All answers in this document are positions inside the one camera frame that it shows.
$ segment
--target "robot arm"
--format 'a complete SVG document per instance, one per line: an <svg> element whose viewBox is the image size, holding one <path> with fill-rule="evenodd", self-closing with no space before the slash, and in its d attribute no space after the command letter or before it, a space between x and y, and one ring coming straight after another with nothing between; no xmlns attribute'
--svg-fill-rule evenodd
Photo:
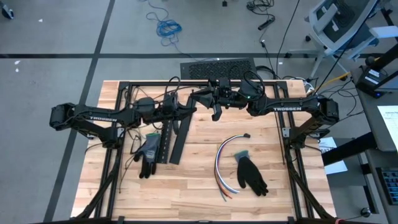
<svg viewBox="0 0 398 224"><path fill-rule="evenodd" d="M221 107L225 107L226 109L229 107L239 109L247 107L246 110L251 116L264 116L272 111L306 111L310 113L311 118L303 123L303 125L290 128L289 133L284 133L284 138L288 140L288 144L285 145L287 169L289 175L302 189L302 192L313 205L319 216L321 218L333 218L318 203L311 191L304 184L299 173L295 170L290 149L303 148L305 138L309 134L314 133L324 124L333 125L339 121L338 105L336 102L319 96L285 99L268 98L265 94L264 85L247 79L241 80L241 86L238 91L233 91L227 78L209 80L209 87L192 93L190 97L207 108L213 108L213 121L220 119L222 114ZM327 133L328 131L320 133L320 137L322 138Z"/></svg>
<svg viewBox="0 0 398 224"><path fill-rule="evenodd" d="M50 126L57 131L76 129L86 137L88 135L98 137L103 147L117 148L120 145L119 136L113 128L104 128L89 120L117 122L124 128L138 128L141 123L180 121L195 111L196 108L181 105L177 93L168 94L162 104L150 97L141 98L120 111L65 103L52 108Z"/></svg>

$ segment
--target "wire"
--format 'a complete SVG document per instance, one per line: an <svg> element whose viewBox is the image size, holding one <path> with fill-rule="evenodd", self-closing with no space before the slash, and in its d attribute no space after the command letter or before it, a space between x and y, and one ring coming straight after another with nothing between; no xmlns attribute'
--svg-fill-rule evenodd
<svg viewBox="0 0 398 224"><path fill-rule="evenodd" d="M167 89L168 89L168 87L169 87L169 85L170 85L170 83L172 82L173 79L177 79L178 80L177 87L174 90L174 93L176 93L180 89L181 78L178 77L178 76L174 76L171 79L169 79L169 81L167 82L166 88L164 89L164 94L165 95L167 94Z"/></svg>
<svg viewBox="0 0 398 224"><path fill-rule="evenodd" d="M152 123L152 126L156 129L156 130L162 130L163 127L158 128L157 126L155 126L155 123Z"/></svg>
<svg viewBox="0 0 398 224"><path fill-rule="evenodd" d="M336 62L333 64L333 66L331 67L329 73L326 75L326 77L323 79L323 81L321 82L321 85L319 86L318 90L322 87L322 85L324 84L324 82L326 81L326 79L329 77L329 75L331 74L331 72L333 71L333 69L335 68L335 66L337 65L338 61L341 59L341 57L343 56L343 54L348 50L348 47L351 45L352 41L355 39L356 35L358 34L358 32L361 30L362 26L365 24L365 22L367 21L367 19L369 18L370 13L373 12L374 8L377 6L377 4L375 4L372 7L372 10L370 10L368 12L368 16L366 16L366 18L364 19L364 21L362 22L362 24L360 25L360 27L358 28L358 30L355 32L355 34L352 36L352 38L349 40L349 42L347 43L347 45L345 46L344 50L342 51L342 53L340 54L340 56L337 58Z"/></svg>
<svg viewBox="0 0 398 224"><path fill-rule="evenodd" d="M341 80L342 78L347 77L349 74L351 74L351 73L350 73L350 72L347 72L347 73L345 73L345 74L343 74L343 75L340 75L339 77L333 78L333 79L327 81L325 84L323 84L322 87L327 86L327 85L331 84L331 83L334 82L334 81ZM314 92L314 91L315 91L315 92L318 91L320 88L321 88L321 86L319 86L319 87L316 88L315 90L313 90L313 91L307 93L307 95L311 94L311 93Z"/></svg>
<svg viewBox="0 0 398 224"><path fill-rule="evenodd" d="M220 171L219 171L219 168L218 168L218 164L219 164L219 162L220 162L220 155L221 155L221 151L223 150L224 146L225 146L228 142L230 142L230 141L232 141L232 140L234 140L234 139L236 139L236 138L241 138L241 137L245 137L245 135L244 135L244 134L235 135L235 136L232 136L232 137L230 137L229 139L225 140L225 141L221 144L221 146L218 148L218 151L217 151L217 154L216 154L216 162L215 162L215 164L216 164L216 165L215 165L215 168L216 168L217 176L218 176L220 182L223 184L223 186L224 186L227 190L229 190L230 192L232 192L232 193L234 193L234 194L239 193L239 191L233 189L233 188L230 187L228 184L226 184L226 182L225 182L225 181L223 180L223 178L221 177L221 174L220 174Z"/></svg>
<svg viewBox="0 0 398 224"><path fill-rule="evenodd" d="M256 76L256 77L258 78L258 80L260 81L260 83L261 83L261 88L262 88L261 96L258 97L257 99L250 99L248 96L244 96L244 95L243 95L242 93L240 93L240 92L238 92L238 93L239 93L241 96L245 97L248 101L257 101L257 100L260 100L260 98L263 97L263 96L266 94L266 85L265 85L264 82L262 81L262 78L261 78L256 72L251 71L251 70L245 71L245 72L243 73L243 78L244 78L244 80L245 80L249 85L251 85L254 89L257 89L257 87L256 87L256 86L253 86L253 85L251 84L251 82L249 81L249 79L247 78L246 75L247 75L248 73L253 74L253 75Z"/></svg>
<svg viewBox="0 0 398 224"><path fill-rule="evenodd" d="M94 145L88 147L88 148L86 149L86 151L85 151L85 154L86 154L87 151L88 151L89 149L91 149L92 147L99 146L99 145L102 145L102 142L101 142L101 143L98 143L98 144L94 144Z"/></svg>
<svg viewBox="0 0 398 224"><path fill-rule="evenodd" d="M290 22L287 25L287 28L286 28L286 31L285 31L285 34L284 34L284 38L282 39L282 43L281 43L281 45L279 47L278 54L276 55L276 75L278 75L278 60L279 60L280 50L282 50L282 46L284 45L287 31L289 30L289 27L290 27L290 25L291 25L291 23L293 21L293 18L294 18L294 15L296 13L297 7L299 6L299 3L300 3L300 0L297 0L297 4L296 4L296 7L294 8L294 12L293 12L292 18L290 19Z"/></svg>
<svg viewBox="0 0 398 224"><path fill-rule="evenodd" d="M173 80L174 78L176 78L176 79L178 80L177 88L176 88L175 90L167 91L167 89L168 89L170 83L172 82L172 80ZM159 96L156 96L155 98L158 98L158 97L160 97L160 96L163 96L163 95L165 95L166 93L177 92L177 91L180 89L180 83L181 83L181 79L180 79L179 77L172 77L171 79L169 79L169 82L167 82L167 84L166 84L166 89L165 89L164 93L161 94L161 95L159 95ZM163 102L167 101L170 97L173 97L173 96L169 96L169 97L167 97L166 99L164 99L164 100L162 100L162 101L155 101L155 102L153 102L153 103L149 103L149 104L145 104L145 105L139 105L139 106L149 106L149 105L160 104L160 103L163 103Z"/></svg>
<svg viewBox="0 0 398 224"><path fill-rule="evenodd" d="M351 114L351 115L349 115L349 116L347 116L347 117L345 117L345 118L343 118L343 119L339 120L337 123L335 123L335 124L332 124L331 126L329 126L329 127L325 128L325 129L321 129L321 130L323 131L323 130L330 129L331 127L333 127L334 125L336 125L336 124L338 124L338 123L340 123L340 122L344 121L345 119L348 119L348 118L350 118L350 117L353 117L353 116L356 116L356 115L359 115L359 114L363 114L363 113L364 113L364 111L361 111L361 112L358 112L358 113L355 113L355 114Z"/></svg>
<svg viewBox="0 0 398 224"><path fill-rule="evenodd" d="M185 89L185 88L200 88L200 86L184 86L184 87L181 87L179 90L182 90L182 89ZM156 98L159 98L159 97L161 97L161 96L164 96L166 93L163 93L163 94L160 94L159 96L156 96L156 97L153 97L153 99L156 99Z"/></svg>
<svg viewBox="0 0 398 224"><path fill-rule="evenodd" d="M271 73L271 74L272 74L272 79L274 79L274 80L276 80L277 78L278 78L278 79L281 79L280 77L278 77L278 76L275 74L274 69L271 69L271 68L269 68L269 67L267 67L267 66L265 66L265 65L256 66L256 70L257 70L257 71L266 71L266 72Z"/></svg>
<svg viewBox="0 0 398 224"><path fill-rule="evenodd" d="M180 49L178 49L177 47L177 43L180 41L178 38L178 34L182 31L182 26L176 22L173 19L168 19L169 17L169 12L167 9L163 8L163 7L157 7L154 6L150 3L149 0L139 0L140 2L148 2L148 5L153 8L153 9L160 9L162 11L164 11L166 13L166 16L163 19L159 19L158 15L156 14L156 12L148 12L146 14L146 19L149 21L157 21L157 26L156 26L156 34L161 37L162 39L160 40L160 44L163 47L168 47L170 45L173 45L175 47L175 49L183 55L186 55L192 59L194 59L197 62L202 62L205 60L215 60L213 58L205 58L203 60L197 60L196 58L194 58L192 55L190 54L186 54L181 52Z"/></svg>
<svg viewBox="0 0 398 224"><path fill-rule="evenodd" d="M343 220L353 220L355 218L361 218L363 217L363 215L357 216L357 217L352 217L352 218L344 218Z"/></svg>
<svg viewBox="0 0 398 224"><path fill-rule="evenodd" d="M309 145L304 145L305 147L309 147L310 149L315 149L315 150L318 150L318 151L320 151L321 152L321 150L319 149L319 148L317 148L317 147L312 147L312 146L309 146Z"/></svg>
<svg viewBox="0 0 398 224"><path fill-rule="evenodd" d="M270 16L275 18L274 15L268 13L268 9L274 6L274 0L257 0L257 2L259 3L256 3L256 0L249 1L246 4L246 8L254 14L268 16L268 19Z"/></svg>

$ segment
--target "wooden table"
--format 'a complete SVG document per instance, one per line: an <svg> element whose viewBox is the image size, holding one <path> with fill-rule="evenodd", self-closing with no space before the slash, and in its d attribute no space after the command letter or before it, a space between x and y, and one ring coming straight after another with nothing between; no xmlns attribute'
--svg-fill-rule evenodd
<svg viewBox="0 0 398 224"><path fill-rule="evenodd" d="M290 97L305 96L302 81L289 80L287 84ZM118 81L104 81L98 107L114 109L118 85ZM151 97L164 92L164 86L142 86L141 89ZM187 101L191 89L195 88L178 91L180 102L184 104ZM268 97L274 97L272 89L267 88L266 93ZM145 94L139 91L137 98L142 97L145 97ZM125 216L126 220L282 221L286 220L287 216L294 217L289 175L286 165L282 163L274 113L252 117L246 110L223 109L221 119L213 122L211 120L213 110L207 110L199 103L197 103L197 108L198 111L192 118L180 165L158 164L155 175L150 176L149 179L139 179L141 161L133 162L127 169L120 193L119 190L116 192L113 219L117 219L120 215ZM297 126L309 117L310 115L305 112L294 113ZM107 122L96 123L109 126ZM155 129L147 126L140 130L142 134L145 134L152 133ZM221 154L221 176L227 184L241 191L233 194L233 199L227 199L227 202L224 202L213 175L215 154L218 146L225 139L243 133L249 133L251 138L231 141ZM92 140L89 146L99 142L97 139ZM124 171L125 161L130 157L131 144L132 139L127 135L124 143L122 171ZM308 139L306 144L318 147L317 142L312 139ZM237 162L233 155L245 149L249 151L251 160L257 165L268 185L269 193L266 197L257 197L249 187L241 189L236 180ZM72 216L82 212L98 190L105 152L105 149L98 146L86 153ZM320 152L305 148L302 149L302 157L309 189L321 205L335 216ZM302 213L306 217L303 195L299 187L297 188ZM106 208L107 197L104 197L102 211Z"/></svg>

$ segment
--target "cable bundle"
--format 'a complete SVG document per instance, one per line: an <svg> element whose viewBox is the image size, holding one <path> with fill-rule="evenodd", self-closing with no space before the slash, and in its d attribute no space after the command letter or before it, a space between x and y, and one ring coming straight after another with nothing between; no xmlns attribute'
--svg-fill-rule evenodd
<svg viewBox="0 0 398 224"><path fill-rule="evenodd" d="M167 19L169 17L169 12L167 9L162 8L162 7L157 7L154 6L150 3L149 0L139 0L140 2L148 2L148 5L153 8L153 9L160 9L166 12L166 16L163 19L159 19L157 16L156 12L148 12L146 15L146 18L151 21L157 21L157 26L156 26L156 34L162 38L160 41L160 44L162 46L167 47L170 45L173 45L175 49L180 53L184 54L192 59L194 59L197 62L202 62L205 60L214 60L213 58L205 58L203 60L197 60L195 59L192 55L183 53L180 49L177 47L177 43L180 41L178 39L178 33L182 31L182 26L176 22L173 19Z"/></svg>

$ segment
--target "gray and black glove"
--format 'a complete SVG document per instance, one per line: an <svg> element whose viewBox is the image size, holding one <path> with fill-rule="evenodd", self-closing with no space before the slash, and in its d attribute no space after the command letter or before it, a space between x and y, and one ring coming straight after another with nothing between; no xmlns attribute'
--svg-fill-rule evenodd
<svg viewBox="0 0 398 224"><path fill-rule="evenodd" d="M238 162L238 182L241 188L246 188L246 181L257 196L266 196L267 184L262 179L259 169L250 160L248 151L235 154L235 159Z"/></svg>
<svg viewBox="0 0 398 224"><path fill-rule="evenodd" d="M146 134L146 138L147 140L137 150L133 158L135 162L138 162L139 158L142 156L142 167L139 178L148 178L150 174L153 175L156 172L156 158L157 152L159 151L160 134Z"/></svg>

